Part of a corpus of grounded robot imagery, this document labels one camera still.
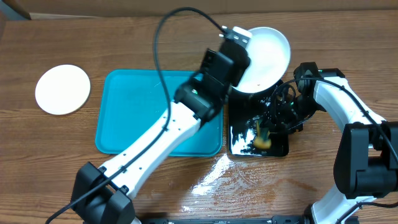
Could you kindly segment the white plate with stain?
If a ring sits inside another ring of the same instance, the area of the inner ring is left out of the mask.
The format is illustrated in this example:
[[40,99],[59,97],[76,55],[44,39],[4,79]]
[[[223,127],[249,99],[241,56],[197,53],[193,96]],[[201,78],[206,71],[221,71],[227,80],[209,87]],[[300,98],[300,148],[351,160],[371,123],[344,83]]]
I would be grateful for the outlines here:
[[35,100],[48,114],[65,115],[81,108],[91,91],[87,73],[76,65],[57,65],[38,80]]

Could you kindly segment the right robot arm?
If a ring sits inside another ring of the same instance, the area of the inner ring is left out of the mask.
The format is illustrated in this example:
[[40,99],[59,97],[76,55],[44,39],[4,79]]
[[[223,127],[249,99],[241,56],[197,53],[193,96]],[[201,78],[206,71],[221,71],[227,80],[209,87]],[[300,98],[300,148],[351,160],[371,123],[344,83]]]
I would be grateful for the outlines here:
[[309,205],[297,223],[358,223],[354,213],[397,191],[397,123],[388,122],[360,100],[337,68],[319,69],[301,63],[294,79],[278,86],[271,96],[272,134],[302,129],[316,111],[330,115],[342,132],[333,165],[334,184]]

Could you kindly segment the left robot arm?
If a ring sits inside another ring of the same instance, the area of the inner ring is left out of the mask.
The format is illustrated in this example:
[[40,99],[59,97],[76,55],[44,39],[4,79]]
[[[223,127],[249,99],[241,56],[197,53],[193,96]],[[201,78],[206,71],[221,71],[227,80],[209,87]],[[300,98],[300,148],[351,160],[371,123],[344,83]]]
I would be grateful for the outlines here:
[[100,167],[88,162],[76,174],[72,209],[85,223],[140,223],[133,206],[138,191],[181,143],[216,117],[230,89],[250,64],[247,39],[226,40],[207,50],[198,73],[176,90],[162,116],[122,153]]

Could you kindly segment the yellow green sponge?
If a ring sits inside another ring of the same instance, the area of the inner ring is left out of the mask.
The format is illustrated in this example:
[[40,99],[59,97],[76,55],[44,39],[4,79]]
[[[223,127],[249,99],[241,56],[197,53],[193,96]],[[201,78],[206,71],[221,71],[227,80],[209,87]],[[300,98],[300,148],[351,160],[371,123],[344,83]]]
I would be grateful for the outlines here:
[[253,146],[257,149],[268,150],[271,148],[272,142],[269,139],[269,127],[265,124],[262,124],[262,120],[259,119],[256,121],[256,131],[257,136],[253,141]]

